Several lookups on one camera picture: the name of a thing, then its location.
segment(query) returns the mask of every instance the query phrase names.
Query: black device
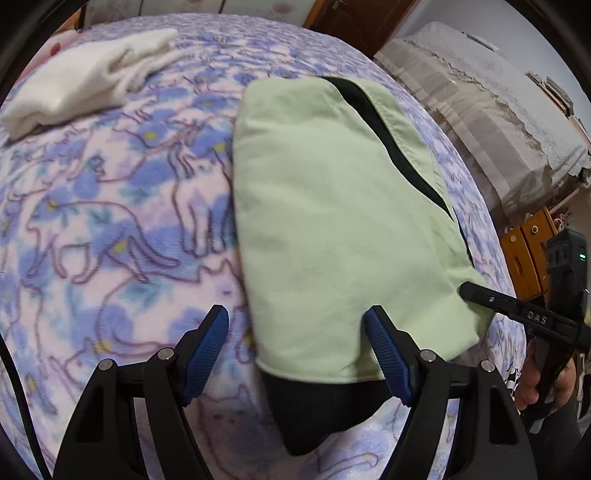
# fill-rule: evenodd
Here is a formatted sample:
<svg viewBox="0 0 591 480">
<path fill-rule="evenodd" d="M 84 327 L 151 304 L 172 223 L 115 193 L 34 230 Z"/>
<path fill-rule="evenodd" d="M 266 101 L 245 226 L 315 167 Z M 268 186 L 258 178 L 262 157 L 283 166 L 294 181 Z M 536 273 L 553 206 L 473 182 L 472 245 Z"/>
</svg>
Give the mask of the black device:
<svg viewBox="0 0 591 480">
<path fill-rule="evenodd" d="M 550 277 L 548 309 L 582 326 L 587 309 L 587 242 L 580 233 L 565 229 L 546 243 Z M 554 382 L 577 351 L 573 345 L 536 338 L 535 363 L 541 372 L 538 401 L 521 418 L 530 433 L 538 433 L 554 404 Z"/>
</svg>

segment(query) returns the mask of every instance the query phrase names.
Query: blue gripper pad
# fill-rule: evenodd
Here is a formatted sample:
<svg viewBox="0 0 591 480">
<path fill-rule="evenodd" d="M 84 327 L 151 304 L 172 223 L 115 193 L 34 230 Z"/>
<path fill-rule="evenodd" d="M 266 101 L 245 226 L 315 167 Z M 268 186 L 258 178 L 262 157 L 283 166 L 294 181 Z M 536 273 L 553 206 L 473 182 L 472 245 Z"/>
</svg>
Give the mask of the blue gripper pad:
<svg viewBox="0 0 591 480">
<path fill-rule="evenodd" d="M 365 325 L 365 334 L 374 349 L 375 356 L 378 358 L 379 366 L 384 373 L 390 393 L 394 397 L 400 398 L 404 405 L 410 406 L 414 395 L 410 388 L 408 365 L 396 349 L 392 337 L 388 334 L 374 307 L 365 312 L 363 323 Z"/>
<path fill-rule="evenodd" d="M 185 403 L 188 404 L 203 392 L 217 356 L 228 336 L 229 323 L 228 311 L 221 308 L 195 349 L 191 360 L 188 361 L 185 369 L 185 388 L 183 390 L 183 401 Z"/>
</svg>

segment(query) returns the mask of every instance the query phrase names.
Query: wooden door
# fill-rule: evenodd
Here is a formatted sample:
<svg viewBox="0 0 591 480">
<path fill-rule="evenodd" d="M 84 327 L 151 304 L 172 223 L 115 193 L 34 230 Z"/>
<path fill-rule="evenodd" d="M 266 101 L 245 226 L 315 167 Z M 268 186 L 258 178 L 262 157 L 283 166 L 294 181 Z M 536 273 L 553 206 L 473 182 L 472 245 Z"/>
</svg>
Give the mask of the wooden door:
<svg viewBox="0 0 591 480">
<path fill-rule="evenodd" d="M 415 1 L 317 0 L 321 6 L 311 29 L 340 38 L 371 58 Z"/>
<path fill-rule="evenodd" d="M 512 228 L 499 241 L 517 298 L 529 300 L 540 295 L 540 279 L 521 229 Z"/>
</svg>

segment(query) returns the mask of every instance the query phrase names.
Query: black handle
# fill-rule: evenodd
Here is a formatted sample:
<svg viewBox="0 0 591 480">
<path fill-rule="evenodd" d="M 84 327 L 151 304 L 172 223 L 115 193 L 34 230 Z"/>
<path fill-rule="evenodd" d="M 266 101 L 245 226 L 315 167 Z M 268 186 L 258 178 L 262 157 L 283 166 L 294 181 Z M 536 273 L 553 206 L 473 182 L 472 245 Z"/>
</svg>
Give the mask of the black handle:
<svg viewBox="0 0 591 480">
<path fill-rule="evenodd" d="M 535 363 L 541 371 L 537 387 L 540 396 L 535 404 L 527 407 L 521 414 L 521 420 L 528 432 L 538 433 L 543 419 L 554 407 L 554 382 L 569 363 L 572 354 L 573 348 L 555 346 L 546 340 L 535 339 Z"/>
</svg>

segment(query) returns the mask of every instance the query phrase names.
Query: metal screw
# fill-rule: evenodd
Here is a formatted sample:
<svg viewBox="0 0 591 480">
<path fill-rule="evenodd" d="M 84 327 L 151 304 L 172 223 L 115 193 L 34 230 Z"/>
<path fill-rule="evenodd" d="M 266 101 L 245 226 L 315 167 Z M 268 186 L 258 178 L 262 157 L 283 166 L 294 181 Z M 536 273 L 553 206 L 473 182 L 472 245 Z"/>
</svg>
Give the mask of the metal screw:
<svg viewBox="0 0 591 480">
<path fill-rule="evenodd" d="M 495 364 L 490 360 L 483 360 L 480 366 L 489 373 L 495 371 Z"/>
<path fill-rule="evenodd" d="M 158 351 L 158 358 L 161 360 L 170 360 L 174 356 L 174 350 L 166 347 Z"/>
<path fill-rule="evenodd" d="M 437 355 L 433 350 L 421 350 L 421 358 L 426 362 L 434 362 Z"/>
<path fill-rule="evenodd" d="M 110 358 L 105 358 L 99 362 L 99 370 L 106 372 L 109 368 L 113 366 L 113 360 Z"/>
</svg>

